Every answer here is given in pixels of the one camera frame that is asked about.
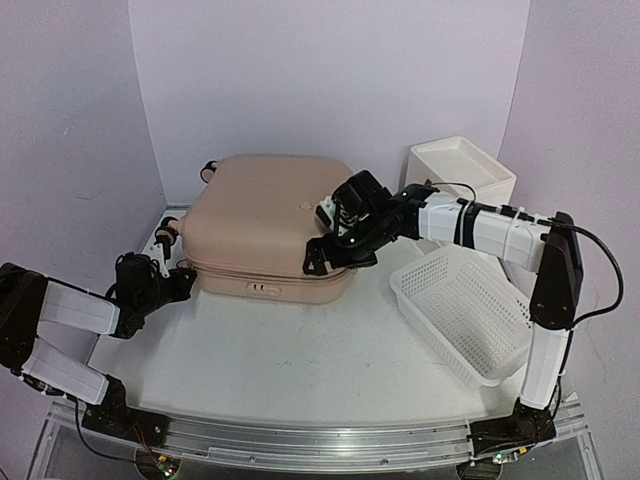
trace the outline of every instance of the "suitcase lid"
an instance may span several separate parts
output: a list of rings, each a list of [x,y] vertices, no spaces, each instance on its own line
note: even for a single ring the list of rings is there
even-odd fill
[[[306,244],[326,231],[316,205],[351,175],[327,158],[225,159],[180,220],[185,256],[205,270],[310,280],[302,273]]]

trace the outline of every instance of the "white box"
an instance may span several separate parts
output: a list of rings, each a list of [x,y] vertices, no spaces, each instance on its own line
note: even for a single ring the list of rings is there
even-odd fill
[[[464,137],[451,137],[411,148],[405,185],[459,182],[474,188],[478,201],[488,205],[509,203],[516,176]],[[468,189],[438,186],[442,191],[471,198]]]

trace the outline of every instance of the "cable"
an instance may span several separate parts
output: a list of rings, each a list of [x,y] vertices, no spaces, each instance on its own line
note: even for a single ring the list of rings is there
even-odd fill
[[[565,367],[567,366],[567,362],[569,361],[569,351],[571,350],[571,344],[573,343],[573,330],[569,331],[569,336],[567,337],[567,346],[564,350],[564,358],[562,359],[562,364],[560,365],[560,375],[564,372]]]
[[[62,390],[52,387],[51,385],[38,380],[37,378],[27,375],[22,370],[12,370],[11,373],[22,380],[26,386],[33,388],[36,392],[44,393],[48,397],[61,397],[64,395]]]
[[[526,449],[530,449],[536,446],[536,442],[532,442],[526,445],[514,445],[514,441],[510,441],[510,442],[505,442],[505,443],[499,443],[497,445],[492,445],[490,447],[485,448],[484,450],[481,450],[479,452],[474,452],[473,456],[474,457],[478,457],[478,455],[484,455],[485,453],[488,453],[490,450],[493,449],[499,449],[499,448],[503,448],[503,447],[510,447],[512,449],[517,449],[517,448],[526,448]]]
[[[158,455],[156,455],[153,450],[149,448],[149,445],[147,445],[147,441],[144,438],[144,432],[139,429],[139,425],[136,424],[133,426],[133,432],[136,434],[136,437],[138,437],[140,445],[142,445],[146,452],[151,455],[156,461],[158,461]]]
[[[107,298],[105,296],[100,295],[99,293],[92,292],[91,290],[87,290],[86,288],[80,288],[77,285],[73,285],[71,283],[67,283],[67,282],[65,282],[63,280],[58,280],[57,278],[53,278],[53,277],[47,277],[47,278],[49,279],[50,282],[57,283],[59,285],[62,285],[63,287],[70,288],[70,289],[75,290],[77,292],[86,293],[87,295],[90,295],[90,296],[95,297],[95,298],[99,298],[100,300],[107,300]]]
[[[553,413],[551,414],[551,423],[553,423],[553,421],[556,419],[558,410],[560,410],[560,403],[562,402],[562,377],[558,377],[558,382],[556,383],[556,390],[558,391],[558,396],[556,398],[556,406],[553,409]]]
[[[476,191],[474,190],[474,188],[469,185],[468,183],[459,183],[459,182],[436,182],[436,183],[425,183],[425,185],[427,187],[435,187],[436,185],[454,185],[456,187],[464,187],[468,190],[471,190],[471,193],[473,193],[473,201],[476,202],[478,200],[478,195],[476,194]]]
[[[102,452],[99,452],[99,451],[95,450],[91,445],[89,445],[87,443],[87,441],[85,440],[84,436],[82,435],[82,430],[80,430],[80,418],[79,418],[80,414],[79,414],[79,411],[78,411],[78,406],[80,404],[80,400],[78,400],[77,398],[72,398],[72,400],[76,404],[76,431],[78,432],[78,437],[80,438],[80,441],[87,448],[87,450],[89,450],[94,455],[97,455],[98,457],[106,458],[106,459],[109,459],[109,460],[117,460],[119,462],[126,462],[126,463],[131,463],[133,465],[137,465],[137,462],[135,460],[131,459],[131,458],[114,457],[112,455],[107,455],[106,453],[102,453]]]

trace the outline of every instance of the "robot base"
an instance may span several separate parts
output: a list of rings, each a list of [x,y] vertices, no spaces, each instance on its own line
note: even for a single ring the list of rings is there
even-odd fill
[[[169,428],[169,417],[128,407],[122,382],[109,375],[107,378],[109,388],[104,400],[100,405],[87,405],[82,418],[82,427],[139,443],[137,430],[142,433],[149,447],[162,446]]]
[[[470,424],[470,439],[476,459],[519,448],[529,448],[553,440],[556,429],[549,409],[536,410],[520,403],[508,417],[480,420]]]
[[[502,465],[487,458],[477,462],[466,462],[456,467],[460,480],[497,480],[502,473]]]

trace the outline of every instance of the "metal frame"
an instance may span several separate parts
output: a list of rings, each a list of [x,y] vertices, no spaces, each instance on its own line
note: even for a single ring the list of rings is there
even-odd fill
[[[307,473],[380,473],[457,465],[471,458],[467,421],[380,427],[276,426],[170,415],[158,453],[226,467]],[[54,401],[28,478],[43,478],[61,426],[75,429],[74,406]],[[556,417],[552,442],[578,438],[590,480],[602,479],[580,402],[567,401]],[[88,436],[131,446],[126,440]]]

